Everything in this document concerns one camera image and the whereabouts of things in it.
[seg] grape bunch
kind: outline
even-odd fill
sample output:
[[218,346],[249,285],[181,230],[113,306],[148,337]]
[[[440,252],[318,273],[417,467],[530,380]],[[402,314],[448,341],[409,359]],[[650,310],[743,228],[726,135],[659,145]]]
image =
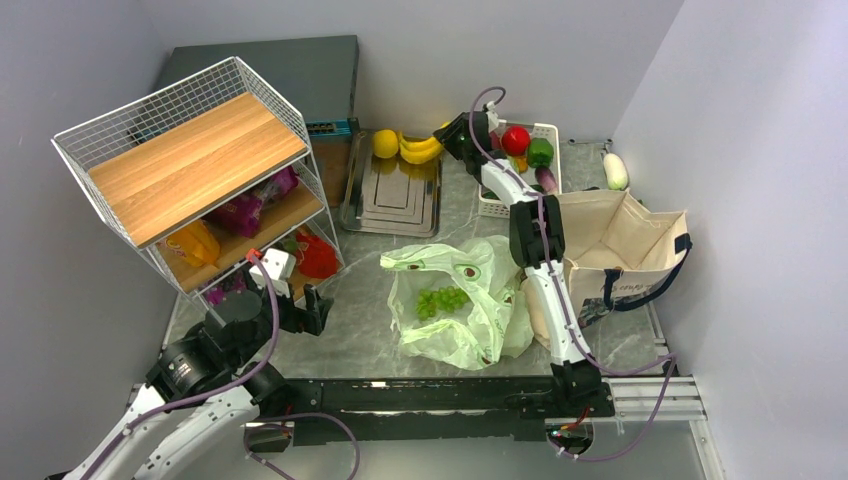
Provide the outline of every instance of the grape bunch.
[[436,316],[437,310],[453,313],[461,309],[470,298],[458,287],[444,287],[438,290],[421,289],[418,291],[418,319],[422,322]]

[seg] white wall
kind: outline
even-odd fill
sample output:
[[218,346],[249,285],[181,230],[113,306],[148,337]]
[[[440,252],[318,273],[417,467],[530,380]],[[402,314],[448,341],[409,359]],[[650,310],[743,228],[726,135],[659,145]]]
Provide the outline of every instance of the white wall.
[[147,93],[164,58],[132,0],[0,5],[0,477],[75,467],[161,345],[172,289],[49,140]]
[[512,120],[608,138],[682,0],[142,0],[169,46],[357,34],[365,127],[427,132],[485,87]]
[[846,18],[686,0],[614,137],[649,207],[690,210],[660,317],[729,478],[848,477]]

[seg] wire shelf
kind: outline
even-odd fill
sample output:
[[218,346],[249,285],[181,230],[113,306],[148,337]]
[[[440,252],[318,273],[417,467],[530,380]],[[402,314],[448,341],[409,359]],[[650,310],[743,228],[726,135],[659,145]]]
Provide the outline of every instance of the wire shelf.
[[[281,169],[292,165],[303,188],[256,246],[322,211],[329,216],[303,116],[238,57],[56,134],[52,143],[100,219],[185,294],[208,288],[194,285],[204,278],[214,283],[232,273],[246,251],[229,251],[214,272],[187,273],[157,242]],[[161,225],[151,227],[154,221]],[[339,252],[331,219],[330,232],[322,236]],[[230,242],[235,249],[248,243]]]

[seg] canvas tote bag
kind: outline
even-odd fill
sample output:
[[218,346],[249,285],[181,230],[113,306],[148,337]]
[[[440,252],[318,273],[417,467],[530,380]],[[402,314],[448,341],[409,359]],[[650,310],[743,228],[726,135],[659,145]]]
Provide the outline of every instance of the canvas tote bag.
[[629,191],[558,195],[565,278],[581,326],[668,290],[692,249],[686,213],[651,213]]

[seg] stainless steel tray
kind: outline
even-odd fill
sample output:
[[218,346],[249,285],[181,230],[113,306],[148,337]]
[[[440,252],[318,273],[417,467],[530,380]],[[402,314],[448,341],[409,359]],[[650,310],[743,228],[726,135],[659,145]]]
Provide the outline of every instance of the stainless steel tray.
[[351,231],[432,237],[439,229],[442,161],[410,165],[374,156],[373,130],[353,138],[339,223]]

